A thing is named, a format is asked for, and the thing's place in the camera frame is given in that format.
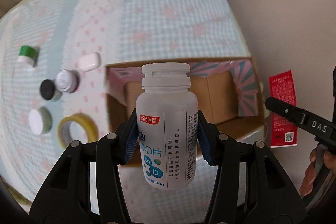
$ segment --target blue graphic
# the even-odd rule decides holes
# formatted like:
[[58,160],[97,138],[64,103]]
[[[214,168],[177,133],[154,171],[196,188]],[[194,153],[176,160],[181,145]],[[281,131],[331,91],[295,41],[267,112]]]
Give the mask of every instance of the blue graphic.
[[163,177],[163,172],[161,171],[161,169],[155,167],[155,166],[152,166],[152,161],[151,159],[148,157],[148,156],[144,156],[143,159],[145,160],[145,163],[149,166],[149,172],[146,171],[147,175],[150,177],[151,175],[154,177],[154,178],[161,178]]

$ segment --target white bottle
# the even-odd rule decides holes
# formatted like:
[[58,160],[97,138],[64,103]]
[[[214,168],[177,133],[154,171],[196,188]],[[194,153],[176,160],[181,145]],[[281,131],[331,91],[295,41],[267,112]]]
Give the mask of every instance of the white bottle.
[[197,97],[185,63],[142,66],[144,93],[136,100],[142,168],[147,182],[163,190],[188,185],[195,176]]

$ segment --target yellow tape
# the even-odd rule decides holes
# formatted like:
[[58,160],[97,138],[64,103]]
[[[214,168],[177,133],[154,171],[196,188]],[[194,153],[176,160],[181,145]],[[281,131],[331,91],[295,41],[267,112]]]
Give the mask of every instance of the yellow tape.
[[73,141],[70,135],[70,124],[72,122],[78,123],[85,130],[89,143],[98,141],[98,129],[94,121],[83,113],[76,113],[63,118],[58,124],[57,138],[64,149]]

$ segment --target black lid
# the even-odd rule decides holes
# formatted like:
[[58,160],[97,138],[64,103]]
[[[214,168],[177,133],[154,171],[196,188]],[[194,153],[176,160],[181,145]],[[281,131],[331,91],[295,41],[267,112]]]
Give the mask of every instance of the black lid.
[[55,94],[55,84],[52,80],[43,80],[40,86],[40,94],[43,99],[49,101],[54,97]]

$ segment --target human hand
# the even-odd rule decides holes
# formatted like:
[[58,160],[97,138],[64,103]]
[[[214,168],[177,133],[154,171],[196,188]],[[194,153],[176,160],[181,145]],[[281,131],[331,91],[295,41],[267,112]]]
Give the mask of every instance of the human hand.
[[[313,182],[316,178],[316,171],[314,167],[314,162],[317,157],[317,149],[315,148],[309,156],[310,159],[310,165],[308,166],[305,177],[302,181],[301,187],[299,189],[299,192],[302,196],[306,196],[311,193],[313,190]],[[331,169],[334,174],[336,174],[336,155],[333,155],[329,151],[325,151],[323,155],[323,161],[324,165]]]

